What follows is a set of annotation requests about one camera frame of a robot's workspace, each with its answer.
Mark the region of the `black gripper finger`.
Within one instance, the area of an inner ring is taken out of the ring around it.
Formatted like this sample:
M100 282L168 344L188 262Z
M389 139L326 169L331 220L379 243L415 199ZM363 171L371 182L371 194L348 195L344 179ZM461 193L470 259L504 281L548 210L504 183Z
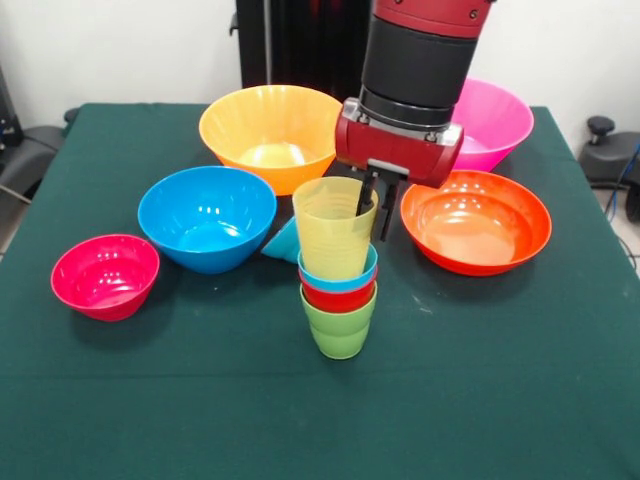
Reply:
M375 183L377 178L378 172L375 169L368 169L365 172L357 202L357 216L376 210L376 206L373 201L373 194L375 193Z
M383 222L382 227L380 229L379 238L382 242L387 239L388 231L391 223L391 219L393 216L393 212L395 209L399 184L401 182L400 177L385 177L384 178L386 184L386 190L384 195L384 201L381 206L381 212L383 213Z

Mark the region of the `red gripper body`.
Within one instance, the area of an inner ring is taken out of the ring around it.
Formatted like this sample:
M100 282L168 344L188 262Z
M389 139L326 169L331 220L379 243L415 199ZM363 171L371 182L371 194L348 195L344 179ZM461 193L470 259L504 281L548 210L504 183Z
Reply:
M448 178L461 150L464 129L451 124L430 141L420 131L392 130L342 114L335 130L337 159L366 171L392 172L412 183L438 188Z

